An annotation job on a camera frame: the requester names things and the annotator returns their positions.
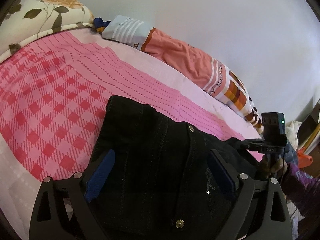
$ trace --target black jeans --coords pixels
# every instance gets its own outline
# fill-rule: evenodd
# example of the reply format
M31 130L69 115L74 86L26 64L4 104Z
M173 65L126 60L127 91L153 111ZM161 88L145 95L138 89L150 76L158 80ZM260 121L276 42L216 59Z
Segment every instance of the black jeans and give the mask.
M90 208L109 237L213 239L233 203L208 169L209 151L252 178L255 158L231 146L236 138L220 141L128 98L112 96L106 111L91 160L113 149L116 162Z

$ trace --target white wall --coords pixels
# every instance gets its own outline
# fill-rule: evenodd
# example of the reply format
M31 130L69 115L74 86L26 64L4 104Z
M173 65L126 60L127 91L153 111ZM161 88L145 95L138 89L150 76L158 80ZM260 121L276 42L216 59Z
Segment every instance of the white wall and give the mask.
M260 112L288 122L320 98L320 23L305 0L80 1L105 21L138 18L203 49L238 75Z

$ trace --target floral pillow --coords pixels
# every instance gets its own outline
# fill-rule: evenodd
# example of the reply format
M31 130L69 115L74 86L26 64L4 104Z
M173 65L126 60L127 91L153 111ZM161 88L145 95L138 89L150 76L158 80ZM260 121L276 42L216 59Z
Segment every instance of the floral pillow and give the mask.
M93 19L78 0L17 0L0 26L0 63L43 36L93 27Z

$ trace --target pink checkered blanket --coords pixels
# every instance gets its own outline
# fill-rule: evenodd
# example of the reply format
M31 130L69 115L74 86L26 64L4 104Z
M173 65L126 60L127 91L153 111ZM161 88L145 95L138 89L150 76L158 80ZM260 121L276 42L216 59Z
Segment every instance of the pink checkered blanket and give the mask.
M1 196L0 206L23 239L40 181L86 168L111 95L150 104L222 140L258 137L228 107L143 52L89 29L34 41L0 64L0 192L11 198Z

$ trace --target purple clothing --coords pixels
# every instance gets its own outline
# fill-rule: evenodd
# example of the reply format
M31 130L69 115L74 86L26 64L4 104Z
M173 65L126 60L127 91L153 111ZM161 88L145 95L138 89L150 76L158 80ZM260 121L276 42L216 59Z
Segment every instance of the purple clothing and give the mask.
M320 214L320 179L311 178L293 163L288 164L282 181L282 191L296 205L302 216Z

